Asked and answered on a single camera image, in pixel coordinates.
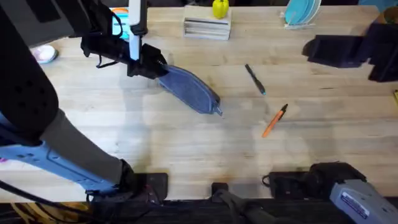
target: orange pen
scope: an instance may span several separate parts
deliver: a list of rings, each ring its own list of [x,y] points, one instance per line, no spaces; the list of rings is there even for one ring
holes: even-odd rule
[[[262,134],[262,137],[265,138],[271,132],[271,129],[275,126],[276,122],[282,118],[282,116],[286,113],[287,104],[280,109],[280,111],[275,115],[274,119],[269,123],[267,129]]]

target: blue pouch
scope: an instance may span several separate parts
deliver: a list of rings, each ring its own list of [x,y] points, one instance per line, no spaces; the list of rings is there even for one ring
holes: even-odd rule
[[[223,114],[220,97],[206,83],[192,72],[173,65],[164,66],[169,73],[159,78],[161,86],[199,113]]]

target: white sticker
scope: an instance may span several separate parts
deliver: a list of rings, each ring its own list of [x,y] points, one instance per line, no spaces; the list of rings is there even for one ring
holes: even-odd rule
[[[341,194],[342,201],[344,201],[348,206],[350,206],[358,215],[361,215],[362,218],[367,219],[370,212],[364,206],[362,206],[357,200],[355,200],[351,195],[346,192]]]

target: yellow object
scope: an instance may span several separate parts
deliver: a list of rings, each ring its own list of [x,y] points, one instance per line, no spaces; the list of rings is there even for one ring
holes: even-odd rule
[[[65,202],[61,203],[71,208],[79,209],[88,212],[88,207],[85,202]],[[62,220],[64,222],[78,222],[79,216],[74,212],[65,210],[59,210],[53,207],[49,207],[37,203],[11,203],[13,209],[18,215],[25,221],[26,224],[30,223],[42,223],[42,224],[57,224],[63,223],[58,222]]]
[[[222,19],[226,16],[229,8],[228,0],[215,0],[213,1],[213,15],[217,19]]]
[[[396,99],[396,102],[398,104],[398,90],[394,90],[394,98]]]

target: wooden table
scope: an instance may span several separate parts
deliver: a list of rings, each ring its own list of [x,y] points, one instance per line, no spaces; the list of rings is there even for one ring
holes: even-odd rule
[[[308,63],[303,46],[315,34],[361,34],[377,17],[371,6],[322,7],[316,28],[285,30],[284,7],[234,7],[229,41],[182,37],[182,8],[150,8],[145,42],[169,63],[195,73],[220,95],[223,117],[202,115],[156,81],[126,76],[125,65],[96,69],[79,39],[58,40],[59,58],[43,65],[60,107],[76,127],[136,172],[168,172],[169,199],[210,195],[225,181],[242,197],[269,197],[261,185],[271,170],[307,169],[345,161],[383,195],[398,194],[397,83],[375,83],[370,65],[337,69]],[[262,96],[244,68],[264,84]],[[288,103],[283,119],[261,134]],[[77,184],[8,161],[1,180],[56,201],[84,200]],[[22,199],[5,192],[0,201]]]

